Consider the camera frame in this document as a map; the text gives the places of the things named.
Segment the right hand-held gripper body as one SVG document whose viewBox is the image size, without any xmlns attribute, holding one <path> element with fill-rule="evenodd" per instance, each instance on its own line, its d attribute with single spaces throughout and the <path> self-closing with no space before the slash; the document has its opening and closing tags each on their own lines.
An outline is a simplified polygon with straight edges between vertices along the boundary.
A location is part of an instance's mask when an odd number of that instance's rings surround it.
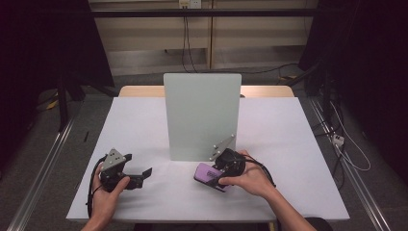
<svg viewBox="0 0 408 231">
<path fill-rule="evenodd" d="M 230 148 L 230 144 L 236 139 L 235 135 L 213 145 L 214 152 L 210 160 L 222 163 L 223 177 L 235 177 L 243 174 L 245 169 L 245 157 Z"/>
</svg>

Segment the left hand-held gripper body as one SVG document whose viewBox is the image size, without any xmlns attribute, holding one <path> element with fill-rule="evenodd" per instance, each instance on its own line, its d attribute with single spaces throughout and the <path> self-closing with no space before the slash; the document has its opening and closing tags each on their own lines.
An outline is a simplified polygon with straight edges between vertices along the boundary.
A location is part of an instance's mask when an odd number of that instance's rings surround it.
<svg viewBox="0 0 408 231">
<path fill-rule="evenodd" d="M 125 165 L 129 162 L 124 160 L 124 155 L 116 149 L 112 149 L 103 161 L 100 172 L 100 181 L 102 186 L 110 193 L 114 190 L 119 181 L 128 176 L 123 172 Z M 143 180 L 141 175 L 129 175 L 130 182 L 126 190 L 141 189 Z"/>
</svg>

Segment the purple board eraser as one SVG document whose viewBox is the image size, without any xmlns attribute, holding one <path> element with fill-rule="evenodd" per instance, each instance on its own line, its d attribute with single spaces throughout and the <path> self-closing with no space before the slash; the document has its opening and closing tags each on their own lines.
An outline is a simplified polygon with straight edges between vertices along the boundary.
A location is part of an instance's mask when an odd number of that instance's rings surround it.
<svg viewBox="0 0 408 231">
<path fill-rule="evenodd" d="M 222 171 L 213 168 L 204 163 L 200 163 L 194 173 L 193 179 L 199 183 L 206 185 L 210 175 L 219 176 L 223 174 Z"/>
</svg>

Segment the frosted glass whiteboard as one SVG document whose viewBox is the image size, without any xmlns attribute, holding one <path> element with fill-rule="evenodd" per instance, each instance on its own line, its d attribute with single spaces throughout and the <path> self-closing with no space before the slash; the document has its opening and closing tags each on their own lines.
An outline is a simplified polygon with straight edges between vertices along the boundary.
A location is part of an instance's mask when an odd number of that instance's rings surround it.
<svg viewBox="0 0 408 231">
<path fill-rule="evenodd" d="M 232 73 L 164 75 L 170 159 L 208 161 L 237 135 L 242 76 Z"/>
</svg>

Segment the person's right hand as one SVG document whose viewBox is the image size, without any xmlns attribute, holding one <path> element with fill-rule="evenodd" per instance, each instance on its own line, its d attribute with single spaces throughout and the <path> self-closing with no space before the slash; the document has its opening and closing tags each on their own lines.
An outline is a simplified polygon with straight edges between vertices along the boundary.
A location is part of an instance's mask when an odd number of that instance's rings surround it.
<svg viewBox="0 0 408 231">
<path fill-rule="evenodd" d="M 265 198 L 272 188 L 275 188 L 268 180 L 260 166 L 246 162 L 242 175 L 235 177 L 223 177 L 219 179 L 222 185 L 234 185 L 243 188 L 248 193 Z"/>
</svg>

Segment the person's left hand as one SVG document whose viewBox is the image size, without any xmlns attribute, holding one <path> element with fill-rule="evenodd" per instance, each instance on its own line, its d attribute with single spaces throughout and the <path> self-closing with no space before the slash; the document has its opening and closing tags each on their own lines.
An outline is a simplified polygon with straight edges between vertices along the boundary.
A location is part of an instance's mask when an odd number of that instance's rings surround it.
<svg viewBox="0 0 408 231">
<path fill-rule="evenodd" d="M 128 176 L 122 178 L 112 192 L 98 189 L 93 193 L 92 220 L 109 222 L 114 214 L 120 194 L 130 182 Z"/>
</svg>

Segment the white table mat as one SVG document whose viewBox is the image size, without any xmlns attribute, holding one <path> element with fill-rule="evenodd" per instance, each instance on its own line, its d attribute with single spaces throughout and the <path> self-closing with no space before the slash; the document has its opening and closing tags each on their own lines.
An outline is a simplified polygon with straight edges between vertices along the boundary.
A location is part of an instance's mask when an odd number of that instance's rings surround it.
<svg viewBox="0 0 408 231">
<path fill-rule="evenodd" d="M 345 220 L 340 193 L 295 97 L 244 98 L 237 147 L 264 164 L 277 189 L 305 217 Z M 111 149 L 130 153 L 125 172 L 151 169 L 142 188 L 121 194 L 115 219 L 126 222 L 261 222 L 275 218 L 268 204 L 239 187 L 219 192 L 193 178 L 195 162 L 168 152 L 162 98 L 114 100 L 89 162 Z"/>
</svg>

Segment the wooden table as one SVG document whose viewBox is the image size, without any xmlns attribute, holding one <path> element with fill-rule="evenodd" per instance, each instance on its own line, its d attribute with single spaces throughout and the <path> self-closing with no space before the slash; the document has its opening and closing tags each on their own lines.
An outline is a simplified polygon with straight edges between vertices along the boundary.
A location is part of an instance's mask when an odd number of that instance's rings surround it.
<svg viewBox="0 0 408 231">
<path fill-rule="evenodd" d="M 241 86 L 245 97 L 294 97 L 288 86 Z M 164 86 L 125 86 L 119 92 L 120 97 L 164 97 Z"/>
</svg>

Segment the black metal stand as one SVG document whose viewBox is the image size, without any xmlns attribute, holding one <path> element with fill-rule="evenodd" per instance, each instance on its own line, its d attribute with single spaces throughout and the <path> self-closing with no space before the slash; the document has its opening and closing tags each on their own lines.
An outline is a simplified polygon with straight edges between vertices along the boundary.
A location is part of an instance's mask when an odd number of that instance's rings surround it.
<svg viewBox="0 0 408 231">
<path fill-rule="evenodd" d="M 331 78 L 330 68 L 326 61 L 318 61 L 299 76 L 286 83 L 286 86 L 293 87 L 303 82 L 308 96 L 322 95 L 322 114 L 324 119 L 330 118 L 330 92 Z"/>
<path fill-rule="evenodd" d="M 68 123 L 68 108 L 66 95 L 69 94 L 74 101 L 82 101 L 85 99 L 85 93 L 81 88 L 80 81 L 76 77 L 69 75 L 60 75 L 57 81 L 58 102 L 60 107 L 60 128 L 59 131 L 65 128 Z"/>
</svg>

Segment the black curtain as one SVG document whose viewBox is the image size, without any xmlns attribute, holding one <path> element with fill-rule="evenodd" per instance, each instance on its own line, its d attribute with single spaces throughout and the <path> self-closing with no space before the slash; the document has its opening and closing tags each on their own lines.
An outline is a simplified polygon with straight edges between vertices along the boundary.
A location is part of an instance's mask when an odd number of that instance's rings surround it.
<svg viewBox="0 0 408 231">
<path fill-rule="evenodd" d="M 0 0 L 0 169 L 13 159 L 39 94 L 65 78 L 81 85 L 114 84 L 89 0 Z"/>
<path fill-rule="evenodd" d="M 318 0 L 339 14 L 313 19 L 299 67 L 333 38 L 333 78 L 347 107 L 390 167 L 408 183 L 408 0 Z"/>
</svg>

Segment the black horizontal bar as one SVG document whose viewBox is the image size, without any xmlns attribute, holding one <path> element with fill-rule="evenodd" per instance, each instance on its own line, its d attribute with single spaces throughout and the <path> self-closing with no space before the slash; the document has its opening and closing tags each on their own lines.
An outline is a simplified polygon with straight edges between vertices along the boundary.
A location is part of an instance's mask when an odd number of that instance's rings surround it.
<svg viewBox="0 0 408 231">
<path fill-rule="evenodd" d="M 317 9 L 192 9 L 192 10 L 92 10 L 93 17 L 240 17 L 240 16 L 315 16 Z"/>
</svg>

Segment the aluminium floor rail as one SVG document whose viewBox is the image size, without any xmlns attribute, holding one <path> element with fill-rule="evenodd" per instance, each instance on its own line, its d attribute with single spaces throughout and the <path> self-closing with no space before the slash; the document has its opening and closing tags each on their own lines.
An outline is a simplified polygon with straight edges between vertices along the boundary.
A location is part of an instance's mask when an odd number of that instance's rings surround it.
<svg viewBox="0 0 408 231">
<path fill-rule="evenodd" d="M 6 231 L 24 231 L 27 223 L 37 206 L 38 200 L 43 192 L 45 184 L 51 175 L 55 164 L 64 148 L 64 144 L 70 134 L 74 123 L 74 118 L 71 118 L 68 123 L 58 132 L 51 149 L 49 150 L 39 172 L 25 195 L 22 203 L 18 207 L 13 219 Z"/>
<path fill-rule="evenodd" d="M 330 144 L 334 148 L 336 154 L 337 163 L 342 166 L 344 174 L 348 177 L 349 182 L 353 186 L 354 191 L 356 191 L 367 215 L 370 218 L 372 225 L 376 231 L 391 231 L 391 228 L 386 221 L 386 218 L 381 211 L 378 203 L 375 201 L 373 195 L 371 194 L 368 186 L 364 182 L 361 172 L 369 172 L 371 170 L 371 161 L 368 158 L 364 150 L 355 142 L 355 140 L 347 133 L 343 118 L 340 116 L 338 109 L 330 102 L 330 110 L 334 112 L 334 118 L 338 121 L 340 126 L 340 132 L 336 132 L 335 128 L 329 124 L 328 119 L 323 118 L 322 106 L 319 101 L 314 98 L 310 98 L 309 102 L 312 109 L 314 110 L 316 117 L 319 120 L 319 126 L 323 130 L 323 135 L 328 138 Z M 332 143 L 332 136 L 334 134 L 344 137 L 344 145 L 339 147 Z M 357 156 L 364 159 L 362 165 L 358 165 L 356 160 L 351 157 L 351 153 L 348 153 L 345 146 L 349 144 L 353 148 L 358 149 Z"/>
</svg>

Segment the white wall socket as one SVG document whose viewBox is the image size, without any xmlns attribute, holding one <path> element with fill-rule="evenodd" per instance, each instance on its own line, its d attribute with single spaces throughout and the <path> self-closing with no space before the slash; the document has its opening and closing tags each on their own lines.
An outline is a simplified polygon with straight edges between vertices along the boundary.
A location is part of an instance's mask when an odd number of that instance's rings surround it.
<svg viewBox="0 0 408 231">
<path fill-rule="evenodd" d="M 178 0 L 180 9 L 201 9 L 201 0 Z"/>
</svg>

